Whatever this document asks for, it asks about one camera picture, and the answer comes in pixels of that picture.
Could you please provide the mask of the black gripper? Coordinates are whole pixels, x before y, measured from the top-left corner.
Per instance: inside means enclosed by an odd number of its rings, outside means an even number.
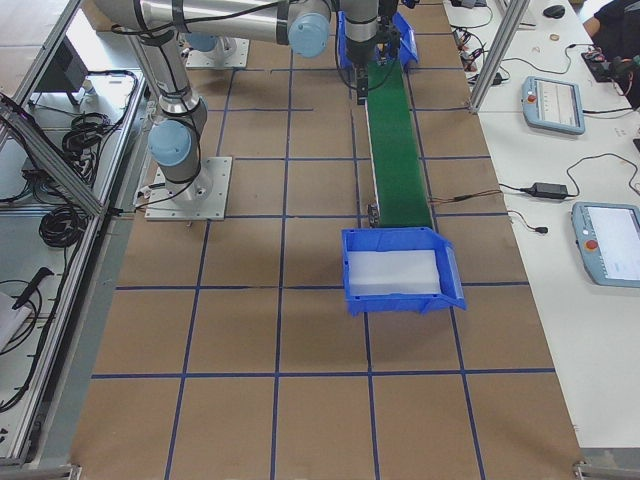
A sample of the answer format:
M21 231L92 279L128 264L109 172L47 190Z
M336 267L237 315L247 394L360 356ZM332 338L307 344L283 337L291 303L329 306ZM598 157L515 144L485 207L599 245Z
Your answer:
M368 66L373 58L373 50L369 47L350 47L349 60L355 73L357 104L364 105L369 91Z

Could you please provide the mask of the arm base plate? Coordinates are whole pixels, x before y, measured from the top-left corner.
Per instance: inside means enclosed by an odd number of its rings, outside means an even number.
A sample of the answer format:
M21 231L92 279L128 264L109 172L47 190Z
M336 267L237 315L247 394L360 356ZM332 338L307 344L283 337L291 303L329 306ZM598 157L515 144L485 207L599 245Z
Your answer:
M207 157L201 162L199 176L182 193L173 197L180 187L165 181L160 168L155 183L164 186L153 189L144 216L149 221L221 221L225 218L227 195L232 170L231 157Z
M190 70L244 69L247 65L250 41L240 38L221 37L210 51L192 47L186 59Z

